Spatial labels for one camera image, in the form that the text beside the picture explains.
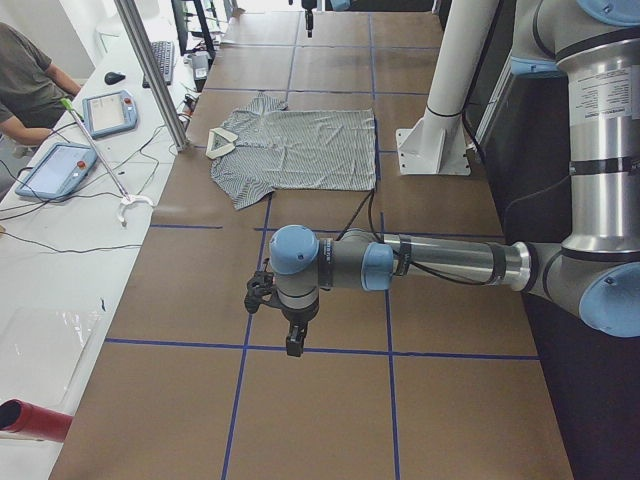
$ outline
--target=striped cloth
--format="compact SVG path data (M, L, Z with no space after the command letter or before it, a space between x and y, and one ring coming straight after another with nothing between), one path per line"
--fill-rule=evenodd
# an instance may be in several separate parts
M261 92L221 125L239 138L235 150L213 161L211 178L231 197L236 210L275 189L374 188L372 110L285 108L285 102Z

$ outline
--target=metal pole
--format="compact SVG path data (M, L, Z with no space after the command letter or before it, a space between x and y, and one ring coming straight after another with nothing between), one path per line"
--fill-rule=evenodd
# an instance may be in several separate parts
M115 4L124 29L133 46L133 50L136 52L136 57L138 57L138 62L140 62L142 71L149 81L151 92L160 109L162 118L169 129L176 149L180 152L184 150L188 144L187 135L182 123L178 119L175 107L171 101L171 95L169 95L169 90L160 74L160 68L151 50L151 43L144 29L140 13L134 0L115 0Z

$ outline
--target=white table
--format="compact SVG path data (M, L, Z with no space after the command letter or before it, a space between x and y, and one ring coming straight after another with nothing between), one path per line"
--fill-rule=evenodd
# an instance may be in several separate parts
M186 93L191 93L193 80L191 71L186 68L179 53L176 55L176 68L170 92L174 104L178 106ZM120 83L108 86L104 83L104 74L115 70L126 74ZM171 171L176 154L175 147L167 128L156 131L163 125L153 95L149 89L142 88L142 71L138 65L129 40L123 36L104 61L96 68L91 78L82 88L74 101L78 111L82 111L82 98L101 93L116 92L125 89L133 96L138 112L139 122L133 131L114 135L98 141L104 156L116 168L119 178L131 193L138 193L150 175L155 174L144 188L142 194L158 202ZM72 122L69 114L65 114L58 126ZM143 155L134 155L126 164L118 166L123 160L136 152L157 132L154 140L144 149ZM86 144L76 126L62 130L71 142ZM48 139L35 154L30 165L35 164L48 148L62 138L54 135ZM105 174L106 170L97 164L83 185L90 183L80 192L81 195L94 195L112 192L118 196L101 195L95 198L72 198L63 204L48 204L37 211L20 218L6 219L16 213L28 211L37 203L18 197L14 188L0 203L0 225L7 233L35 240L60 250L87 250L96 247L109 247L135 244L144 240L149 227L152 208L145 204L137 204L126 210L128 225L122 227L116 219L120 203L118 190ZM8 208L30 205L32 207L6 211ZM76 314L79 318L98 319L92 330L66 392L62 395L49 395L50 392L32 388L32 398L56 398L58 403L42 405L57 411L73 415L78 407L87 381L99 354L120 297L127 283L131 269L138 255L139 248L128 248L84 254L52 253L47 249L18 241L7 236L0 236L0 345L2 335L8 331L15 332L21 328L21 319L45 322L59 312ZM50 342L42 345L42 350L56 351L55 334ZM46 351L39 354L46 357ZM51 362L74 363L73 358L52 358ZM28 358L14 356L10 362L16 368L27 368ZM39 370L34 371L37 377ZM64 385L69 376L49 378L56 385ZM7 391L15 385L7 385L3 381L0 388L0 400L5 401ZM22 398L36 403L33 399ZM48 478L51 469L60 453L61 444L49 441L0 439L0 478L40 480Z

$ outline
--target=black mouse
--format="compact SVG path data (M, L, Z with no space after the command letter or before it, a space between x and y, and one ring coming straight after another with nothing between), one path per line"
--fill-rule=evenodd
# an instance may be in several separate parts
M124 80L126 77L123 73L119 72L107 72L104 76L104 83L107 85L113 85L114 83L118 83Z

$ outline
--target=red cylinder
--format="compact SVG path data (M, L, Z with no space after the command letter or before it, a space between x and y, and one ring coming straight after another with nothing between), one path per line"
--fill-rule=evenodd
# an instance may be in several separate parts
M21 400L0 405L0 431L64 442L73 417Z

